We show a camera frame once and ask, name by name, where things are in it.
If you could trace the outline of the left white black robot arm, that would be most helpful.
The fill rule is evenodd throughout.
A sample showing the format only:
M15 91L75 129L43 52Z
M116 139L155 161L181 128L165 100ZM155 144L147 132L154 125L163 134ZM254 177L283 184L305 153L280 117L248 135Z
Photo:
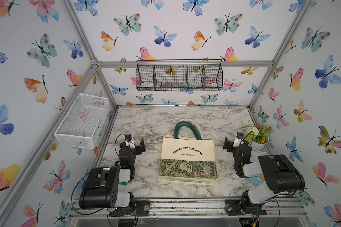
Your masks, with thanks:
M116 217L136 216L139 208L134 194L119 191L119 185L134 179L136 157L145 152L143 139L138 146L130 140L121 143L119 160L113 166L92 168L82 177L84 186L78 199L79 207L82 210L110 209L107 214Z

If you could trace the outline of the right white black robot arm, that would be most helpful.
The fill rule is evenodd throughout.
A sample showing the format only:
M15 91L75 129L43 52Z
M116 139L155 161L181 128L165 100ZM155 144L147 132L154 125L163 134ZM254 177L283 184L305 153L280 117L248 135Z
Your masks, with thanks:
M293 196L305 188L305 180L285 155L258 156L251 162L252 147L239 138L225 138L223 148L234 157L234 170L240 178L263 176L264 181L242 193L239 199L225 201L229 216L266 215L263 206L279 195Z

